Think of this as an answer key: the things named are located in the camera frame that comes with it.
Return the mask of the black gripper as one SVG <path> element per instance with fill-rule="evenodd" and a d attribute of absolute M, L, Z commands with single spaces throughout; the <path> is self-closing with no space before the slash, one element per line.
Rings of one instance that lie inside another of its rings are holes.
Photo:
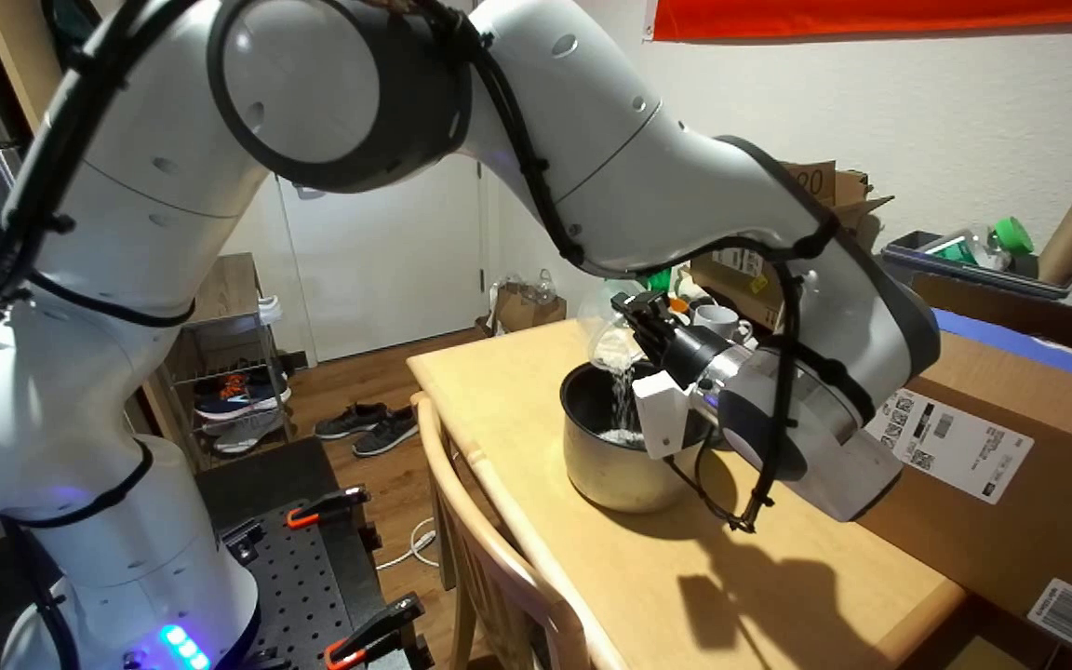
<path fill-rule="evenodd" d="M 726 381 L 724 363 L 729 342 L 708 328 L 679 319 L 663 293 L 620 293 L 616 309 L 635 328 L 646 359 L 682 393 L 720 389 Z"/>

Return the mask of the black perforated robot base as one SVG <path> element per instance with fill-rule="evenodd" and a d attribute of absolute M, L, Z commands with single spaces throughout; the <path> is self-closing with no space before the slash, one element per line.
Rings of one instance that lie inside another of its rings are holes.
<path fill-rule="evenodd" d="M 223 549 L 257 581 L 257 627 L 221 670 L 434 670 L 417 597 L 384 601 L 368 493 L 318 441 L 197 476 Z"/>

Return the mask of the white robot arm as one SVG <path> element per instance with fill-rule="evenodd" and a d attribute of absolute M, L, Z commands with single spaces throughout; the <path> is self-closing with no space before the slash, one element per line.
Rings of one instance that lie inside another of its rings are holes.
<path fill-rule="evenodd" d="M 940 359 L 786 162 L 659 106 L 583 0 L 121 0 L 0 208 L 0 524 L 49 561 L 0 670 L 235 670 L 266 615 L 185 453 L 132 429 L 270 184 L 449 242 L 499 184 L 764 483 L 852 523 Z"/>

